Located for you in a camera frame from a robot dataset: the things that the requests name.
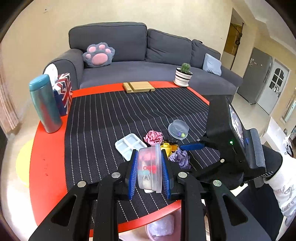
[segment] curtain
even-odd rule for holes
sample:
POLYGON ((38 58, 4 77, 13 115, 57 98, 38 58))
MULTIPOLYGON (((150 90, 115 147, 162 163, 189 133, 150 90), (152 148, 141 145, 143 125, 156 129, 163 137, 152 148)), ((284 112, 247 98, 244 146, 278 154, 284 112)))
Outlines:
POLYGON ((0 43, 0 122, 4 129, 3 131, 7 134, 11 132, 19 123, 19 119, 15 113, 15 107, 9 95, 4 68, 2 63, 1 54, 1 43, 0 43))

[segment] metal screw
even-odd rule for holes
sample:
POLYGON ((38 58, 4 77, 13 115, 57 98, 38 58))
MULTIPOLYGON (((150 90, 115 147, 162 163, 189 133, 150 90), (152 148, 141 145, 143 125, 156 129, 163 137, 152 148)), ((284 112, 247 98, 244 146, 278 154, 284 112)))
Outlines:
POLYGON ((185 177, 187 177, 187 173, 186 172, 179 172, 178 176, 181 178, 185 178, 185 177))
POLYGON ((80 181, 79 183, 77 183, 77 186, 79 188, 83 188, 83 187, 85 187, 85 185, 86 185, 86 182, 85 181, 80 181))
POLYGON ((216 187, 220 187, 222 185, 222 182, 219 181, 219 180, 214 180, 213 181, 213 184, 216 186, 216 187))
POLYGON ((120 177, 120 173, 119 172, 114 172, 114 173, 111 174, 111 176, 113 178, 119 178, 120 177))

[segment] person's arm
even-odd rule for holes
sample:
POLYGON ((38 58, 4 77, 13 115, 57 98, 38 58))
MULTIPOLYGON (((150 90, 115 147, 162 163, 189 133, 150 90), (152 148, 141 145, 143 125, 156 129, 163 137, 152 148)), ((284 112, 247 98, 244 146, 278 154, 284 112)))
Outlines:
POLYGON ((263 175, 263 181, 273 189, 279 208, 286 217, 285 227, 281 228, 281 233, 284 233, 296 216, 296 160, 287 154, 270 150, 263 148, 268 171, 263 175))

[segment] potted plant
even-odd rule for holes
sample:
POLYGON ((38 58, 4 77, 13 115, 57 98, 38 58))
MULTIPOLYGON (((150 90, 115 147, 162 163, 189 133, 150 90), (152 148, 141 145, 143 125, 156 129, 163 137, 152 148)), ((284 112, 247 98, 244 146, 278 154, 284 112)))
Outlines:
POLYGON ((178 86, 188 86, 188 82, 191 79, 192 72, 190 70, 190 64, 183 63, 181 68, 176 68, 176 75, 174 83, 178 86))

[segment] paw-shaped pillow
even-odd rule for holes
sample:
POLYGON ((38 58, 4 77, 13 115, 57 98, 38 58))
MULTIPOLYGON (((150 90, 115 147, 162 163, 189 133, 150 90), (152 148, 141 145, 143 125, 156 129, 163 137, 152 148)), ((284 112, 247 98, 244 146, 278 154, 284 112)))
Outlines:
POLYGON ((111 64, 114 54, 114 48, 108 47, 106 43, 99 43, 89 45, 82 56, 88 67, 95 68, 111 64))

